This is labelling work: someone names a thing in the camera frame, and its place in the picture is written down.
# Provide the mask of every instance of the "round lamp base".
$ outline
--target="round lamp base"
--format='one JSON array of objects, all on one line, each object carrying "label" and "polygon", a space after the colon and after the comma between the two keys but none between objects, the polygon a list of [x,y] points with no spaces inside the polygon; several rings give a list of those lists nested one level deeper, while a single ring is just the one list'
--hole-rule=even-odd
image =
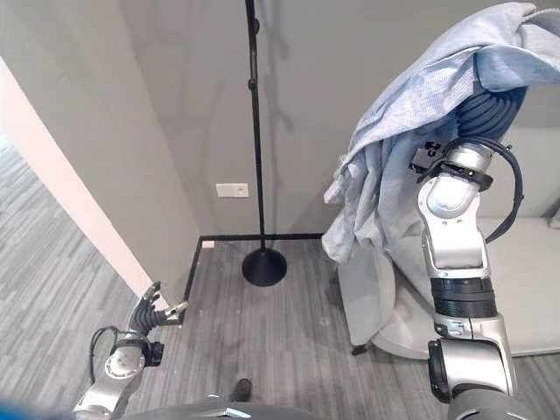
[{"label": "round lamp base", "polygon": [[271,248],[255,249],[245,257],[242,265],[247,281],[259,287],[278,283],[286,275],[287,269],[284,256]]}]

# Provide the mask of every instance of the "light blue cloth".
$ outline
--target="light blue cloth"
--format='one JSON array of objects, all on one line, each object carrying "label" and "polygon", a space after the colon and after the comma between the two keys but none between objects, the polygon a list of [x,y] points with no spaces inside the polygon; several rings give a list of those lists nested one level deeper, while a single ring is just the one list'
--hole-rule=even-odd
[{"label": "light blue cloth", "polygon": [[560,208],[556,212],[552,219],[550,220],[550,227],[554,229],[560,229]]},{"label": "light blue cloth", "polygon": [[410,241],[422,225],[409,162],[426,141],[454,136],[452,111],[475,81],[492,91],[560,83],[560,10],[537,12],[531,3],[482,10],[439,37],[385,89],[358,122],[325,193],[326,203],[344,203],[323,236],[333,260],[343,263],[355,240],[372,242],[429,299],[425,267],[414,262],[422,262],[420,242]]}]

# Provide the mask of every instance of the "wall outlet cover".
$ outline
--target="wall outlet cover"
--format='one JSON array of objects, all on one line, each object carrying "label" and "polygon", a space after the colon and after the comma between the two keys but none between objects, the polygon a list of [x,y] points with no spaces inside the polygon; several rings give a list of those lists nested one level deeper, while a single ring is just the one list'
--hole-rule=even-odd
[{"label": "wall outlet cover", "polygon": [[249,197],[248,184],[216,184],[219,198],[246,199]]}]

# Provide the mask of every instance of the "shoe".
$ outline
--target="shoe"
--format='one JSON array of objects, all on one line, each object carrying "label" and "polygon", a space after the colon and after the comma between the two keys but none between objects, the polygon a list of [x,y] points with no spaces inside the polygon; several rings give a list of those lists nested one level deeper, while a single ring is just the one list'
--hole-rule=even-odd
[{"label": "shoe", "polygon": [[231,393],[229,401],[235,403],[247,403],[251,399],[251,381],[247,378],[240,379],[234,387],[234,392]]}]

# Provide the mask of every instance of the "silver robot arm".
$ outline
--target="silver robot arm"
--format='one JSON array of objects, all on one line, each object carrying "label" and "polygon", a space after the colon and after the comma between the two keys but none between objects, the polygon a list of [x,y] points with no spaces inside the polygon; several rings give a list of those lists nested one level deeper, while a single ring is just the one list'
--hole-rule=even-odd
[{"label": "silver robot arm", "polygon": [[105,362],[102,374],[86,391],[73,416],[80,420],[119,418],[132,395],[140,386],[145,368],[159,366],[164,345],[151,343],[147,335],[155,326],[177,325],[187,303],[165,311],[155,311],[159,283],[154,283],[139,299],[130,315],[129,330],[118,341]]},{"label": "silver robot arm", "polygon": [[450,420],[530,418],[514,399],[508,337],[476,223],[480,188],[492,182],[485,174],[492,156],[479,143],[461,143],[443,157],[448,170],[418,194],[434,326],[442,337],[429,343],[430,385],[439,401],[450,404]]}]

